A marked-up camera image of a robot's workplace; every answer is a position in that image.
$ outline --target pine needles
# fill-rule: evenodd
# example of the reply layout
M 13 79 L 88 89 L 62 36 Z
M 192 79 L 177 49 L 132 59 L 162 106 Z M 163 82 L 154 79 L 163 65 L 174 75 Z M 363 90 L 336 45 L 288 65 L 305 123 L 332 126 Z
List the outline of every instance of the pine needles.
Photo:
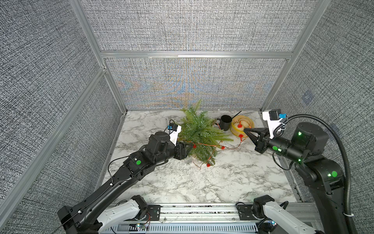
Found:
M 221 141 L 233 141 L 229 136 L 214 126 L 215 120 L 207 117 L 207 112 L 196 111 L 200 108 L 201 100 L 195 107 L 183 109 L 186 115 L 182 121 L 182 131 L 179 134 L 180 140 L 194 143 L 194 148 L 190 154 L 204 163 L 214 165 L 217 155 L 216 146 L 220 146 Z

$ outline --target gray fabric wall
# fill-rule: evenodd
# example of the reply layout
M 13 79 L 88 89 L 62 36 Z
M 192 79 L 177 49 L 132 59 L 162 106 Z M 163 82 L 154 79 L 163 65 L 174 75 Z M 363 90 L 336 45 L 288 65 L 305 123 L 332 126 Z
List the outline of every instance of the gray fabric wall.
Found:
M 317 0 L 82 0 L 102 50 L 291 51 Z
M 260 108 L 285 59 L 107 59 L 129 109 Z
M 351 206 L 359 233 L 374 228 L 373 29 L 374 1 L 333 0 L 270 106 L 288 115 L 318 116 L 341 137 L 352 169 Z M 286 136 L 304 120 L 290 122 Z M 324 155 L 343 167 L 332 136 Z M 304 200 L 313 201 L 294 174 Z
M 318 0 L 82 0 L 102 51 L 292 51 Z M 260 108 L 280 59 L 107 59 L 129 109 Z
M 68 0 L 2 1 L 0 202 L 99 68 Z
M 102 78 L 1 234 L 48 234 L 60 226 L 57 211 L 94 191 L 121 115 Z

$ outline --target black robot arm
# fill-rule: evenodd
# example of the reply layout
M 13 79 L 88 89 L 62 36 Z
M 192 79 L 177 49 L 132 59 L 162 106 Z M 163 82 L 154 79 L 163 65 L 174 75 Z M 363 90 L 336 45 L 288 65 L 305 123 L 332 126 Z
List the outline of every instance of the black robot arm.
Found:
M 178 125 L 170 124 L 169 130 L 177 135 L 177 128 Z M 170 134 L 161 131 L 152 134 L 148 144 L 130 154 L 118 171 L 89 197 L 73 207 L 62 207 L 58 216 L 66 233 L 98 233 L 102 226 L 102 223 L 97 221 L 98 216 L 119 195 L 170 158 L 186 158 L 192 146 L 182 142 L 176 142 L 174 145 L 170 138 Z M 145 203 L 140 196 L 132 199 L 138 204 Z M 139 219 L 144 216 L 145 210 L 144 207 L 140 208 L 137 216 Z
M 264 153 L 269 149 L 294 162 L 316 202 L 326 234 L 356 233 L 353 219 L 344 214 L 344 172 L 335 161 L 322 156 L 328 134 L 316 124 L 302 122 L 288 140 L 281 134 L 276 135 L 282 126 L 285 124 L 274 130 L 273 138 L 268 128 L 245 128 L 244 132 L 256 145 L 257 152 Z

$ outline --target marble tabletop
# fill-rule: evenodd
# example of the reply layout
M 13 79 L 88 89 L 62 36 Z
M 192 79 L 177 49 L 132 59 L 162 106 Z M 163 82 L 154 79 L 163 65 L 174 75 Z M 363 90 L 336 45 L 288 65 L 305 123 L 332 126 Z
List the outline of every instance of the marble tabletop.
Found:
M 234 116 L 233 111 L 209 111 L 208 116 Z M 242 111 L 240 115 L 251 118 L 255 127 L 263 127 L 257 111 Z M 112 160 L 137 151 L 148 142 L 151 134 L 163 131 L 169 119 L 178 122 L 182 111 L 130 111 L 119 135 Z M 227 131 L 234 142 L 223 143 L 236 147 L 240 139 Z M 110 165 L 115 173 L 123 159 Z M 246 139 L 235 150 L 222 150 L 211 167 L 189 157 L 185 160 L 171 159 L 165 165 L 145 176 L 137 184 L 125 191 L 115 201 L 141 195 L 147 203 L 232 203 L 252 202 L 254 198 L 270 195 L 277 202 L 296 202 L 291 187 L 282 169 L 273 161 L 270 154 L 254 151 L 254 144 Z M 109 179 L 106 173 L 104 182 Z

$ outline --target black cup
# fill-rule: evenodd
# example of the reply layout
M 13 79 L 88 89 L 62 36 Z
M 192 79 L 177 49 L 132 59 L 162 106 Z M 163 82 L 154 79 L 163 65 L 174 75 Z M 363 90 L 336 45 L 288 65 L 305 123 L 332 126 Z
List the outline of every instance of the black cup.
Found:
M 230 128 L 231 121 L 233 120 L 231 116 L 229 115 L 223 115 L 220 119 L 217 119 L 220 121 L 220 129 L 227 131 Z

